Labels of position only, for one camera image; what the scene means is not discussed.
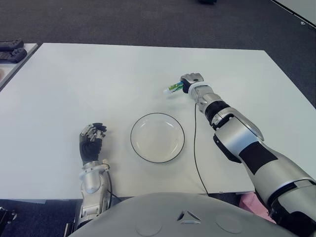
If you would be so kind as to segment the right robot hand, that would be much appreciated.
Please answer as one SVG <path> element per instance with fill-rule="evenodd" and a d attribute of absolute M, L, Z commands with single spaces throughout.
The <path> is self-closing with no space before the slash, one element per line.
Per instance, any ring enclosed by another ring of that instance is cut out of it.
<path fill-rule="evenodd" d="M 192 84 L 196 82 L 204 82 L 204 78 L 200 73 L 190 73 L 182 75 L 180 77 L 180 82 L 183 83 L 183 92 L 187 94 Z"/>

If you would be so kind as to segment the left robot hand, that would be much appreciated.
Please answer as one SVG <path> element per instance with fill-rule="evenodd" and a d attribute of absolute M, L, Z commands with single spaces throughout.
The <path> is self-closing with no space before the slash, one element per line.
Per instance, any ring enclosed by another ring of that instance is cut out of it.
<path fill-rule="evenodd" d="M 79 134 L 79 153 L 83 165 L 97 161 L 107 127 L 103 123 L 91 123 Z"/>

